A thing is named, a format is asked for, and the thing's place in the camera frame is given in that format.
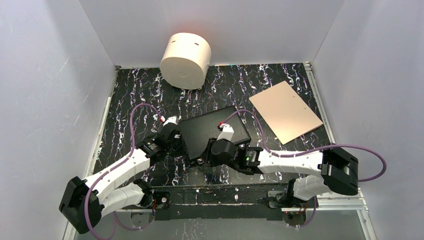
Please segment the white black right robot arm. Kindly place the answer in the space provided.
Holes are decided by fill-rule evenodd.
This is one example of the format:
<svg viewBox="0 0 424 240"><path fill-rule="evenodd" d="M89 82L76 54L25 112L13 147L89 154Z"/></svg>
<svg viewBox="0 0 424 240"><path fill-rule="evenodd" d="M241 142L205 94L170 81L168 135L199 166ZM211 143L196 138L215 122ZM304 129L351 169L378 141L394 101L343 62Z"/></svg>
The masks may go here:
<svg viewBox="0 0 424 240"><path fill-rule="evenodd" d="M233 128L219 126L220 135L210 138L201 157L215 167L226 165L245 174L293 173L285 191L268 193L264 201L270 208L305 207L313 197L325 193L345 196L358 194L358 159L341 147L327 146L317 151L271 151L262 147L232 143Z"/></svg>

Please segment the black poker chip case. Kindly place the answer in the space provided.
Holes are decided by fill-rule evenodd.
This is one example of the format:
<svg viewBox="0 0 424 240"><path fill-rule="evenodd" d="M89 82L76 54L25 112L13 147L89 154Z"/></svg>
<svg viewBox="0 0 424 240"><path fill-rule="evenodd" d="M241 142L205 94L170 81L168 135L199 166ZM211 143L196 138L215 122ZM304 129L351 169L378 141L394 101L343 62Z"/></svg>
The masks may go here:
<svg viewBox="0 0 424 240"><path fill-rule="evenodd" d="M187 149L189 163L193 164L201 158L206 150L209 139L218 138L218 125L236 111L235 106L226 106L202 115L183 120L178 123L181 136ZM247 128L238 114L231 117L227 123L233 128L231 142L235 145L249 144L252 140Z"/></svg>

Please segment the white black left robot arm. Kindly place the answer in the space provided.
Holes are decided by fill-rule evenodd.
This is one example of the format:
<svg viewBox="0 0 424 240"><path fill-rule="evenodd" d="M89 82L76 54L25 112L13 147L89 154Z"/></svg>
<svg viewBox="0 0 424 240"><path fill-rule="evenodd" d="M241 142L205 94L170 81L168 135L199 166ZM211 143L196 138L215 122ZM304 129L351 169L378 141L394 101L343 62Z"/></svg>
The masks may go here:
<svg viewBox="0 0 424 240"><path fill-rule="evenodd" d="M127 206L150 207L155 200L151 186L138 179L127 180L147 170L166 157L184 152L178 118L162 118L159 133L135 144L130 152L112 165L86 178L68 181L59 211L79 234L91 232L101 218Z"/></svg>

